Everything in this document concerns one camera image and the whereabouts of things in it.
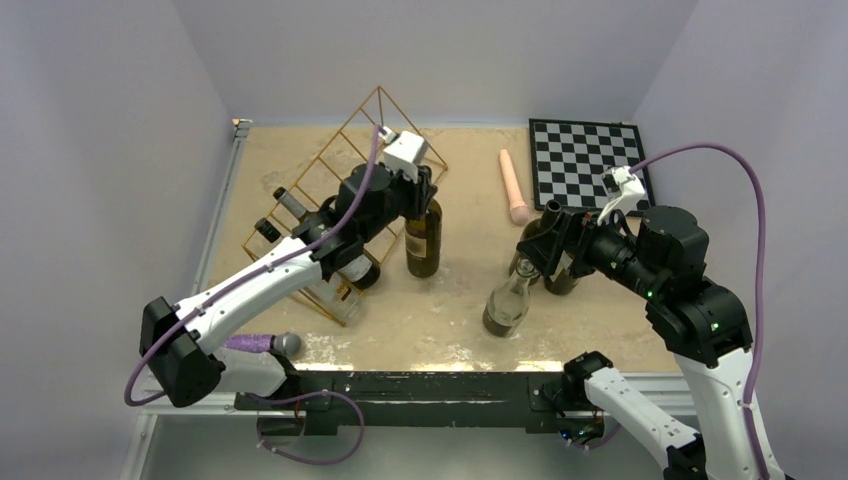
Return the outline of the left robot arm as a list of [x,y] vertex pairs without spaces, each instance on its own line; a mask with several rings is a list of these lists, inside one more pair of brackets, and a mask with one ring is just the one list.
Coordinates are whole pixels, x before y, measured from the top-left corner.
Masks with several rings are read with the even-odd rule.
[[[217,390],[231,390],[228,382],[236,379],[243,382],[239,391],[260,395],[272,408],[292,405],[298,382],[281,361],[247,352],[230,360],[226,341],[279,300],[330,279],[398,219],[422,217],[437,191],[427,165],[361,164],[315,216],[252,264],[176,303],[162,296],[149,301],[141,317],[141,360],[125,387],[125,403],[141,406],[165,397],[174,407],[188,407]],[[142,368],[161,390],[136,399]]]

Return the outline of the clear glass liquor bottle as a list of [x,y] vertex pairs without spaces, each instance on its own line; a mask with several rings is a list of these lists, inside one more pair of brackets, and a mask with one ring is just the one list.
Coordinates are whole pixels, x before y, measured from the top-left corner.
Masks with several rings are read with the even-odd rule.
[[[285,235],[275,223],[262,217],[254,224],[254,233],[245,243],[244,249],[253,260],[258,260],[268,255],[284,238]],[[300,290],[296,299],[342,326],[346,325],[359,307],[359,296],[336,273],[328,280],[321,280]]]

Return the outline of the dark green wine bottle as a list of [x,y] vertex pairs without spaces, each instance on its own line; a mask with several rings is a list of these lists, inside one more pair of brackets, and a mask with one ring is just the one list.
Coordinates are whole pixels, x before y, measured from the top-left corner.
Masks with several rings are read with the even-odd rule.
[[[309,211],[285,187],[278,187],[272,194],[274,199],[295,217],[299,223],[317,216],[316,211]],[[338,270],[357,289],[364,290],[373,286],[381,275],[380,266],[368,253],[359,255]]]

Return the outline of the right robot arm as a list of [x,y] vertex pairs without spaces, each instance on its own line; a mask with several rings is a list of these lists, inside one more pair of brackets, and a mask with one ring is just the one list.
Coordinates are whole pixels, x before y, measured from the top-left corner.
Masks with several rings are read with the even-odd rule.
[[602,273],[642,298],[648,322],[684,376],[699,425],[676,422],[597,352],[566,363],[561,392],[569,404],[613,416],[666,479],[781,479],[749,387],[748,316],[732,291],[706,276],[708,245],[691,213],[656,206],[644,212],[636,234],[601,223],[595,211],[566,210],[516,249],[542,275],[568,257],[572,277]]

